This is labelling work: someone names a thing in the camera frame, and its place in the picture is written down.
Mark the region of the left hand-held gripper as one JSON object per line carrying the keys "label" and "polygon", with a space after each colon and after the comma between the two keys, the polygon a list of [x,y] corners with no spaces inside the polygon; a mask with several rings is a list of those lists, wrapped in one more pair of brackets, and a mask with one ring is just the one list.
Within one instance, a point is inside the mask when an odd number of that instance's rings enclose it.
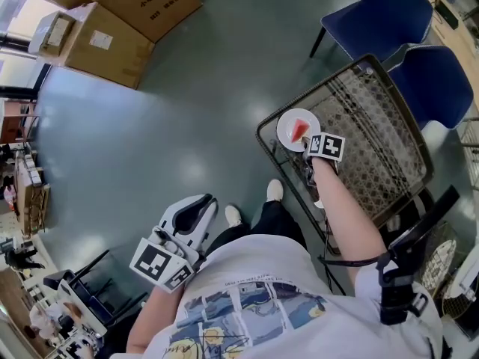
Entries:
{"label": "left hand-held gripper", "polygon": [[[148,238],[143,238],[129,267],[167,293],[191,280],[203,259],[202,242],[214,221],[217,199],[211,194],[185,197],[171,204]],[[188,237],[170,232],[189,232]]]}

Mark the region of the red food piece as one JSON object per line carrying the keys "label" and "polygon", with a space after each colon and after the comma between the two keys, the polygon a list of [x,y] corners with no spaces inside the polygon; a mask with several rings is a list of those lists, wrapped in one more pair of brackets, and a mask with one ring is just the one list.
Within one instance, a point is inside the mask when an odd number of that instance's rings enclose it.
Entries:
{"label": "red food piece", "polygon": [[294,126],[293,126],[293,130],[291,132],[290,141],[292,143],[300,142],[302,138],[306,135],[309,129],[310,129],[310,124],[307,121],[301,118],[296,118]]}

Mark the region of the medium labelled cardboard box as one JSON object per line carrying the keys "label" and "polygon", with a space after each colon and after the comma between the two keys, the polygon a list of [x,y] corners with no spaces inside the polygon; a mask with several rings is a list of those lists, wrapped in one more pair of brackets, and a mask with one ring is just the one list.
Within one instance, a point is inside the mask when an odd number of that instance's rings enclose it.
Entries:
{"label": "medium labelled cardboard box", "polygon": [[97,3],[67,15],[75,22],[55,63],[136,89],[154,43]]}

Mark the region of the person's white printed shirt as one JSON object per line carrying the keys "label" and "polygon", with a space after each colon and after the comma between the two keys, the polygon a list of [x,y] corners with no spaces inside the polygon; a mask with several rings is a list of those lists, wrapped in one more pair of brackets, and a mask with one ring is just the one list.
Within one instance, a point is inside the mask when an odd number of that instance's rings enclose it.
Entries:
{"label": "person's white printed shirt", "polygon": [[354,288],[332,294],[291,239],[242,237],[208,257],[142,359],[440,359],[433,304],[388,326],[376,268],[361,268]]}

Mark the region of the person's white shoe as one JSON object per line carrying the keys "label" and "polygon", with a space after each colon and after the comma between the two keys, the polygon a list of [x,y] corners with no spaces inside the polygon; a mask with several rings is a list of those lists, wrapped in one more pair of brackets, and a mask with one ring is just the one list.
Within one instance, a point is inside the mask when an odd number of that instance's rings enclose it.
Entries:
{"label": "person's white shoe", "polygon": [[272,179],[266,189],[267,202],[281,202],[284,197],[284,188],[280,180]]}
{"label": "person's white shoe", "polygon": [[225,219],[229,228],[238,227],[242,224],[242,216],[240,211],[232,204],[228,204],[225,207]]}

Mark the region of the person's black trousers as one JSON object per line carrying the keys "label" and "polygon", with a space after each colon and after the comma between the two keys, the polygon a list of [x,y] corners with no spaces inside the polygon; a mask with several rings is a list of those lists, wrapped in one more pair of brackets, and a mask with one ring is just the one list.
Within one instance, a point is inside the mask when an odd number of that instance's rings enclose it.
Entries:
{"label": "person's black trousers", "polygon": [[208,247],[205,256],[227,243],[250,235],[282,236],[298,242],[307,249],[302,230],[293,216],[284,208],[281,202],[273,200],[263,205],[259,221],[254,227],[242,222],[240,218],[233,226],[223,231]]}

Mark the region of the person's right white shoe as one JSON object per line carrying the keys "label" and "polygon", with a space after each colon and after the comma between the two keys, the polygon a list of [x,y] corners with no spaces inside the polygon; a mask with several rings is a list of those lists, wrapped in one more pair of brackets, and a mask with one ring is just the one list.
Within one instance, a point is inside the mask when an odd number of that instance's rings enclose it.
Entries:
{"label": "person's right white shoe", "polygon": [[266,189],[267,202],[281,202],[284,197],[284,188],[280,180],[272,179]]}

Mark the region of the blue chair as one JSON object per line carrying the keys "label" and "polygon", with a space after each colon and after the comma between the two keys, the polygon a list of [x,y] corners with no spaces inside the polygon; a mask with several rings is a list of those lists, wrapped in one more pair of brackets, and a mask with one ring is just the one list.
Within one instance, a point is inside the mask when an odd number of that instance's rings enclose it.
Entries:
{"label": "blue chair", "polygon": [[329,34],[352,59],[372,54],[385,61],[403,45],[423,43],[432,17],[429,0],[359,0],[321,19],[309,56]]}
{"label": "blue chair", "polygon": [[447,46],[409,48],[388,74],[421,129],[431,121],[455,129],[474,100],[472,86]]}

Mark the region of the small white table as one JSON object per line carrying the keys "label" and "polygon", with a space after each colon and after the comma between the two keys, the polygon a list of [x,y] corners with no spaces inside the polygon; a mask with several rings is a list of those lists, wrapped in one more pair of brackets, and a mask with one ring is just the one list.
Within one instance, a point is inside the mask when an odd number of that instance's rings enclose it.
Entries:
{"label": "small white table", "polygon": [[57,293],[58,302],[67,308],[76,322],[92,330],[98,337],[103,337],[106,334],[107,328],[72,289],[67,280],[60,281]]}

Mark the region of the wooden shelf unit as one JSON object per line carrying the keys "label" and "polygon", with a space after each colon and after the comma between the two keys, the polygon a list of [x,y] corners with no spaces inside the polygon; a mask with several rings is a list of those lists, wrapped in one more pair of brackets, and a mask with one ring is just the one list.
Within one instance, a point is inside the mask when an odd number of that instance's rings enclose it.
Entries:
{"label": "wooden shelf unit", "polygon": [[43,168],[35,164],[36,153],[16,152],[14,187],[17,221],[24,239],[45,230],[50,185],[45,182]]}

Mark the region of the black chair with jacket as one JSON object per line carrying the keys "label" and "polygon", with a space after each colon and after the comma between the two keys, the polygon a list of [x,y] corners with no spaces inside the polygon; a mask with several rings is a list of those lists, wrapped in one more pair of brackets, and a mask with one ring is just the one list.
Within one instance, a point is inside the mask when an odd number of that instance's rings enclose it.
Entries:
{"label": "black chair with jacket", "polygon": [[398,236],[388,246],[395,256],[411,251],[430,234],[430,231],[454,207],[460,195],[453,185],[450,185],[433,206],[408,230]]}

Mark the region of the white round plate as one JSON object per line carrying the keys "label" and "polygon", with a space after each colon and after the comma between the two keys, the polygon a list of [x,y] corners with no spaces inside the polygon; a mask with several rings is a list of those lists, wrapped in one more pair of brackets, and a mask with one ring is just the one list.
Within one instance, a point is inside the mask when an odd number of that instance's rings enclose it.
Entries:
{"label": "white round plate", "polygon": [[310,124],[310,129],[306,133],[306,137],[321,133],[321,125],[318,118],[311,112],[303,108],[294,108],[284,112],[277,123],[276,134],[281,145],[289,151],[302,153],[304,148],[301,141],[292,143],[290,141],[291,132],[296,118],[301,118]]}

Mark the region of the brown wooden cabinet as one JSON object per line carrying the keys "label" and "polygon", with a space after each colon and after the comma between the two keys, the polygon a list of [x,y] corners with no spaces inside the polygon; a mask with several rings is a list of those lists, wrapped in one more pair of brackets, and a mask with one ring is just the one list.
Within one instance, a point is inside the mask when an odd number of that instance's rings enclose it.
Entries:
{"label": "brown wooden cabinet", "polygon": [[26,142],[33,129],[36,113],[36,100],[0,100],[0,144]]}

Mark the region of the person's right forearm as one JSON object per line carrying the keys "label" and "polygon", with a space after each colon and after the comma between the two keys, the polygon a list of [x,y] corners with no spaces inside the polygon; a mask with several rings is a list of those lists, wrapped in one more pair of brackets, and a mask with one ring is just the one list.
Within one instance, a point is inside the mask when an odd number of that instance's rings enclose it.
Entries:
{"label": "person's right forearm", "polygon": [[335,241],[346,261],[363,261],[386,252],[382,237],[334,168],[313,158],[314,181]]}

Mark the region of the large window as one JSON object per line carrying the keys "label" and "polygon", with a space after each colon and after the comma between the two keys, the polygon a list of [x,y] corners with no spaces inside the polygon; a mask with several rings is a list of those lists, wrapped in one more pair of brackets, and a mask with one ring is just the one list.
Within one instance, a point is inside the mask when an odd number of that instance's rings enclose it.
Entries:
{"label": "large window", "polygon": [[46,0],[0,0],[0,86],[39,86],[44,63],[28,45],[40,20],[56,8]]}

